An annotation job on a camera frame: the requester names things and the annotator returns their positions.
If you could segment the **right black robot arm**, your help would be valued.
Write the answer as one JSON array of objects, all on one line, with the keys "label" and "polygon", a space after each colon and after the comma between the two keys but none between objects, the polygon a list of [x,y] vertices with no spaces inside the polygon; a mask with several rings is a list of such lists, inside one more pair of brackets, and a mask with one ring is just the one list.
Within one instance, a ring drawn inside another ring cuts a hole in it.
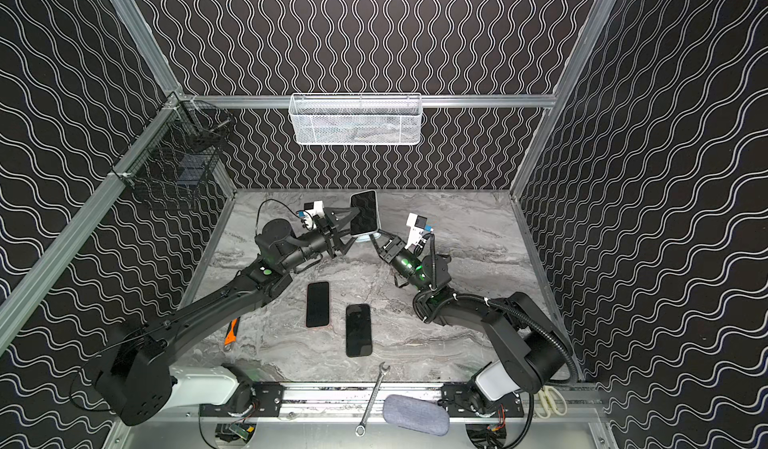
[{"label": "right black robot arm", "polygon": [[392,234],[371,240],[379,258],[406,286],[417,289],[412,308],[425,324],[461,326],[485,334],[496,354],[468,383],[475,404],[519,392],[536,394],[546,385],[574,384],[579,375],[564,333],[523,292],[489,298],[450,286],[447,255],[421,259]]}]

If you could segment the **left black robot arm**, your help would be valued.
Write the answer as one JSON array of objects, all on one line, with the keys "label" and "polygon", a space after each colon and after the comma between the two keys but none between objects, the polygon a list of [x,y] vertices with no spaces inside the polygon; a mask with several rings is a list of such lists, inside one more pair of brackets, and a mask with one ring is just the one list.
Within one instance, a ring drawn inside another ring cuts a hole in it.
[{"label": "left black robot arm", "polygon": [[346,254],[359,212],[326,208],[303,234],[286,219],[267,222],[255,236],[257,258],[223,287],[155,321],[111,329],[89,374],[95,390],[125,425],[149,420],[171,398],[172,363],[224,324],[276,300],[294,273]]}]

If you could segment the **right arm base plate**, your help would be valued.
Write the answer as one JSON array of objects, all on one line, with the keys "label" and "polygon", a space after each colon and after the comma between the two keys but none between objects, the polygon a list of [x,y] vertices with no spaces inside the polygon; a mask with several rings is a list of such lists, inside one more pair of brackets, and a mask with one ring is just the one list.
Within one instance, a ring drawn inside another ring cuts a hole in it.
[{"label": "right arm base plate", "polygon": [[486,398],[470,383],[445,383],[440,387],[438,404],[451,417],[489,418],[504,409],[507,418],[523,418],[524,408],[518,394],[510,393],[497,401]]}]

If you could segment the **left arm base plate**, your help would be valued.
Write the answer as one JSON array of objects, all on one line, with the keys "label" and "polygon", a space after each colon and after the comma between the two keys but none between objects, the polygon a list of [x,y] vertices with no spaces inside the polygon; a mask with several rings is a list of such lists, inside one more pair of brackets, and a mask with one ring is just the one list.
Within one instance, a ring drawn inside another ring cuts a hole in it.
[{"label": "left arm base plate", "polygon": [[240,384],[224,404],[202,404],[199,413],[210,418],[277,417],[285,389],[276,382]]}]

